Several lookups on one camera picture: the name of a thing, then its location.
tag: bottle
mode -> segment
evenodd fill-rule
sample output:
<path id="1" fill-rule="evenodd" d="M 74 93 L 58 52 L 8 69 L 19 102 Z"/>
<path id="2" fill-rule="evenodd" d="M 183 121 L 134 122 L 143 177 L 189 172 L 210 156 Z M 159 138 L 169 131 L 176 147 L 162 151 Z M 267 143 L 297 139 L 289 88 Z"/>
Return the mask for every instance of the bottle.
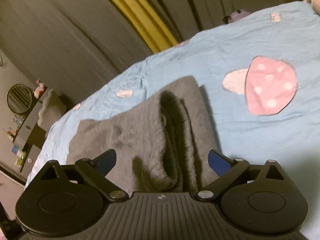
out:
<path id="1" fill-rule="evenodd" d="M 19 121 L 18 121 L 18 118 L 17 118 L 16 115 L 14 115 L 14 117 L 13 117 L 13 122 L 14 122 L 14 124 L 15 124 L 17 127 L 20 126 Z"/>
<path id="2" fill-rule="evenodd" d="M 12 132 L 7 131 L 7 137 L 10 139 L 11 142 L 13 142 L 13 140 L 14 140 L 14 135 L 12 134 Z"/>
<path id="3" fill-rule="evenodd" d="M 19 158 L 21 158 L 22 155 L 23 155 L 23 151 L 20 150 L 19 147 L 18 147 L 18 146 L 15 146 L 15 145 L 14 145 L 13 148 L 12 148 L 12 152 L 13 152 L 15 155 L 17 155 Z"/>

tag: bed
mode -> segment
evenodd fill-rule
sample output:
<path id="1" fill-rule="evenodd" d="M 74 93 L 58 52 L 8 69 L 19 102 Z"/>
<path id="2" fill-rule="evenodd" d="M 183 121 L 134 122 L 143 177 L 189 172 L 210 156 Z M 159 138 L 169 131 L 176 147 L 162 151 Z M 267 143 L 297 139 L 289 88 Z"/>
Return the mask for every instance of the bed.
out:
<path id="1" fill-rule="evenodd" d="M 271 14 L 280 13 L 273 21 Z M 80 120 L 109 119 L 131 109 L 170 82 L 193 76 L 217 132 L 220 150 L 250 163 L 277 160 L 309 204 L 301 232 L 320 239 L 320 16 L 306 2 L 255 12 L 232 24 L 202 31 L 180 46 L 132 65 L 67 112 L 50 129 L 28 183 L 51 159 L 66 163 Z M 257 56 L 283 60 L 297 77 L 293 100 L 278 114 L 252 114 L 245 97 L 223 89 L 227 73 L 248 68 Z M 132 90 L 131 97 L 117 97 Z"/>

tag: yellow curtain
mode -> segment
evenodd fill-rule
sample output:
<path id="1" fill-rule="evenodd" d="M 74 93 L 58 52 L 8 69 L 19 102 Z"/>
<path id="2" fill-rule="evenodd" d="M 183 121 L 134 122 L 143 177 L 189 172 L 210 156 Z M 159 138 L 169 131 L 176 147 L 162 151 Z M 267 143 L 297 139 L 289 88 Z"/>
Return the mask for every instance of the yellow curtain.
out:
<path id="1" fill-rule="evenodd" d="M 127 17 L 153 53 L 178 44 L 147 0 L 111 1 Z"/>

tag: wall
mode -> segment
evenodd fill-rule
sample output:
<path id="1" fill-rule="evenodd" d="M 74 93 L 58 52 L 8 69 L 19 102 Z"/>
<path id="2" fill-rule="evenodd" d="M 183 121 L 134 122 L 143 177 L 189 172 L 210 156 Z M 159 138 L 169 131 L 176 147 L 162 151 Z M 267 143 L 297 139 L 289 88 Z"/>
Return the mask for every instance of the wall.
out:
<path id="1" fill-rule="evenodd" d="M 23 186 L 0 172 L 0 201 L 10 219 L 16 216 L 15 206 L 23 192 Z"/>
<path id="2" fill-rule="evenodd" d="M 25 84 L 33 89 L 36 84 L 30 82 L 6 57 L 2 50 L 0 50 L 0 56 L 4 62 L 4 66 L 0 67 L 0 165 L 6 166 L 19 174 L 19 171 L 14 166 L 17 157 L 11 152 L 13 144 L 3 130 L 9 130 L 9 127 L 14 127 L 12 121 L 14 114 L 8 107 L 7 93 L 17 83 Z"/>

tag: round mirror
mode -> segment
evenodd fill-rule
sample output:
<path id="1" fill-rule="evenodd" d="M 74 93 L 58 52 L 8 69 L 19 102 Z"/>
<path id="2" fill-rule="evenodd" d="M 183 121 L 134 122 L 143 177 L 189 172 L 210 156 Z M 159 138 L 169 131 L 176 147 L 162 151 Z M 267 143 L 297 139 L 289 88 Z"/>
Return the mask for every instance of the round mirror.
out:
<path id="1" fill-rule="evenodd" d="M 32 105 L 32 92 L 23 84 L 16 84 L 10 88 L 7 95 L 7 103 L 15 114 L 26 113 Z"/>

